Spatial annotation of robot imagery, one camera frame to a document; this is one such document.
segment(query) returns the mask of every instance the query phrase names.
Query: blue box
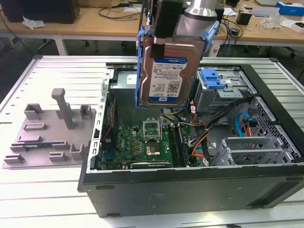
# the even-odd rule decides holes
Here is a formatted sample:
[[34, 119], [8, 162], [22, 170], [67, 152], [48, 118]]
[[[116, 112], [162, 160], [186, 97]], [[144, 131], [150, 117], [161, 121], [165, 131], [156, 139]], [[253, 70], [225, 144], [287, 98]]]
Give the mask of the blue box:
[[293, 16], [304, 15], [304, 5], [301, 3], [292, 3], [290, 5], [287, 5], [284, 4], [283, 2], [278, 2], [275, 7], [280, 8], [279, 13], [281, 15], [293, 15]]

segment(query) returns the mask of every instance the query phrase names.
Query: table leg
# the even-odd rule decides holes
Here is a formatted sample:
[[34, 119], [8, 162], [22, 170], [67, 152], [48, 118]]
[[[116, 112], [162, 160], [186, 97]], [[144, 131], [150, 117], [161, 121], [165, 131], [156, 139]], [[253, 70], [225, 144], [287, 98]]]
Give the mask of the table leg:
[[98, 52], [99, 51], [98, 40], [93, 40], [93, 41], [94, 41], [95, 52]]
[[1, 39], [1, 41], [4, 43], [4, 44], [6, 44], [9, 48], [14, 48], [15, 47], [15, 45], [14, 45], [14, 43], [13, 43], [13, 41], [12, 41], [12, 38], [6, 38], [6, 37], [4, 37], [4, 38], [0, 38]]
[[212, 45], [211, 45], [210, 52], [209, 52], [209, 57], [216, 57], [218, 55], [221, 44], [222, 44], [221, 40], [212, 41]]
[[265, 56], [269, 50], [269, 46], [260, 46], [260, 50], [258, 52], [259, 56]]
[[67, 47], [66, 47], [66, 43], [63, 39], [61, 38], [55, 38], [55, 42], [57, 45], [57, 49], [59, 52], [59, 55], [61, 56], [68, 56], [68, 52], [67, 52]]

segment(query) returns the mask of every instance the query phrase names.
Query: side panel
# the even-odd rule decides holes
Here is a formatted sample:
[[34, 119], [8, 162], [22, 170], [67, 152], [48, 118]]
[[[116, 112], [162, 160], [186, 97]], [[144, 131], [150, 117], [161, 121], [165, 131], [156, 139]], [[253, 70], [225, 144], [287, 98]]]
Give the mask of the side panel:
[[285, 177], [85, 185], [100, 217], [270, 208], [301, 189]]
[[271, 208], [304, 187], [304, 166], [85, 174], [101, 217]]

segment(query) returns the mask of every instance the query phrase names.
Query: blue cable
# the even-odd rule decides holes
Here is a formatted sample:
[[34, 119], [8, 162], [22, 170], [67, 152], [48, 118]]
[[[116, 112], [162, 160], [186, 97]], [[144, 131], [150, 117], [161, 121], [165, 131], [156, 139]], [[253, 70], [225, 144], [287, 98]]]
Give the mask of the blue cable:
[[239, 118], [241, 115], [244, 115], [248, 120], [252, 121], [252, 118], [250, 117], [250, 115], [246, 112], [241, 112], [239, 114], [237, 114], [236, 116], [236, 127], [237, 127], [237, 132], [239, 134], [240, 137], [244, 137], [243, 133], [242, 133], [242, 130], [241, 130], [241, 127], [239, 126]]
[[229, 47], [228, 47], [228, 53], [227, 53], [227, 57], [230, 57], [230, 48], [231, 48], [231, 29], [229, 28], [229, 34], [230, 34], [230, 37], [229, 37]]

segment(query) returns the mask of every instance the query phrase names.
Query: hard drive label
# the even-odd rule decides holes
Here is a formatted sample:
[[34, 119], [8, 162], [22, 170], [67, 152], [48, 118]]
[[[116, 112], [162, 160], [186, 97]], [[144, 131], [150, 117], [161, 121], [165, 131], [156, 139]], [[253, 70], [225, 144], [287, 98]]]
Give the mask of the hard drive label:
[[172, 102], [181, 90], [180, 73], [187, 66], [184, 57], [156, 58], [153, 62], [149, 97], [154, 101]]

